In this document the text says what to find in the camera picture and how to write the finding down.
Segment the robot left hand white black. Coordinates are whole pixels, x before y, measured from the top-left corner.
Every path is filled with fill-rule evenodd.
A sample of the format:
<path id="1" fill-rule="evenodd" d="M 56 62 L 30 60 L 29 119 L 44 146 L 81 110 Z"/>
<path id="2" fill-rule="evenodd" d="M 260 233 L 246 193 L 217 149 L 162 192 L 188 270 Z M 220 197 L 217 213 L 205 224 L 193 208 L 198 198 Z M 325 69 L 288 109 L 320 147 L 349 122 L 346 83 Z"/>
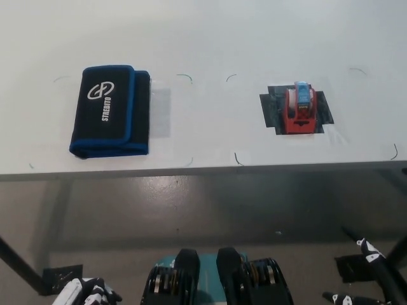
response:
<path id="1" fill-rule="evenodd" d="M 102 278 L 74 278 L 65 285 L 53 305 L 112 305 L 122 300 Z"/>

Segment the robot right hand white black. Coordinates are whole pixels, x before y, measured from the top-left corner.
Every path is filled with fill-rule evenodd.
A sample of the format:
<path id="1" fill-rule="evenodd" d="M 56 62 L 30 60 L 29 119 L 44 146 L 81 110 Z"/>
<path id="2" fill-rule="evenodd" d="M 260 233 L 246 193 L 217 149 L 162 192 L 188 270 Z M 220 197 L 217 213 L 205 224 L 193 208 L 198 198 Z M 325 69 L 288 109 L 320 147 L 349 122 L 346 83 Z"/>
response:
<path id="1" fill-rule="evenodd" d="M 336 259 L 340 276 L 345 283 L 377 282 L 384 300 L 335 292 L 324 292 L 322 297 L 331 304 L 406 304 L 406 280 L 399 271 L 406 259 L 406 238 L 397 242 L 387 256 L 366 238 L 358 238 L 355 242 L 361 254 Z"/>

